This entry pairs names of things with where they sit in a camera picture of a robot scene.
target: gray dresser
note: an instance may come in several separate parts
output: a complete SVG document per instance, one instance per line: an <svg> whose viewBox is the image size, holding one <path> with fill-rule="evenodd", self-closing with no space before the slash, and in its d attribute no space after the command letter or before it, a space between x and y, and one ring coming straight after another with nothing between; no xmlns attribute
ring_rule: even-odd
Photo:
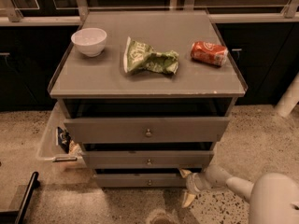
<svg viewBox="0 0 299 224"><path fill-rule="evenodd" d="M107 31L94 58L69 50L50 84L64 125L100 187L181 187L178 168L209 165L246 84L235 65L195 62L194 41L220 44L204 11L91 12L83 28ZM127 37L179 53L173 76L123 70Z"/></svg>

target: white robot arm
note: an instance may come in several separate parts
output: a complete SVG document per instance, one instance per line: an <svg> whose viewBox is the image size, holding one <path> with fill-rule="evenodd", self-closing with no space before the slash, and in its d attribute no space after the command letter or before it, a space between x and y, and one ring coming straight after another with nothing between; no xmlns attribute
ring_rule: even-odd
<svg viewBox="0 0 299 224"><path fill-rule="evenodd" d="M188 190L182 207L189 206L201 190L226 187L249 203L249 224L299 223L299 186L285 175L265 174L253 184L217 165L208 166L202 173L179 171L186 178Z"/></svg>

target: white bowl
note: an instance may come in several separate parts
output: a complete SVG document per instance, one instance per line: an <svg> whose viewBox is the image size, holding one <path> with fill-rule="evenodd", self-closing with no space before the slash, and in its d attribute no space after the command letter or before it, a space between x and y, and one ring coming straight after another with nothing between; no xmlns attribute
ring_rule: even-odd
<svg viewBox="0 0 299 224"><path fill-rule="evenodd" d="M94 57L101 54L107 40L107 33L99 28L84 28L71 37L75 47L86 56Z"/></svg>

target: open drawer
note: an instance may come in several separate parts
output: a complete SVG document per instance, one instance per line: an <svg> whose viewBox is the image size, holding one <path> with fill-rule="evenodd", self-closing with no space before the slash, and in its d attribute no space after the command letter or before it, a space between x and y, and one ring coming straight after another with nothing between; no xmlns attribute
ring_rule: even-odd
<svg viewBox="0 0 299 224"><path fill-rule="evenodd" d="M208 166L213 151L92 151L83 154L89 168L194 168Z"/></svg>
<svg viewBox="0 0 299 224"><path fill-rule="evenodd" d="M102 98L64 100L71 118L224 117L232 98Z"/></svg>
<svg viewBox="0 0 299 224"><path fill-rule="evenodd" d="M216 142L227 117L77 118L64 125L78 143Z"/></svg>
<svg viewBox="0 0 299 224"><path fill-rule="evenodd" d="M96 170L94 179L101 188L186 187L178 169Z"/></svg>

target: white pipe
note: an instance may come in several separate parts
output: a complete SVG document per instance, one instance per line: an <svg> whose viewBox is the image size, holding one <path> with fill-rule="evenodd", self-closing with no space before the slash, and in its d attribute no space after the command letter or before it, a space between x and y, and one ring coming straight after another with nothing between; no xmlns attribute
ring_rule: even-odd
<svg viewBox="0 0 299 224"><path fill-rule="evenodd" d="M292 81L292 84L287 91L282 95L278 104L275 106L275 110L282 117L287 117L294 107L299 102L299 73Z"/></svg>

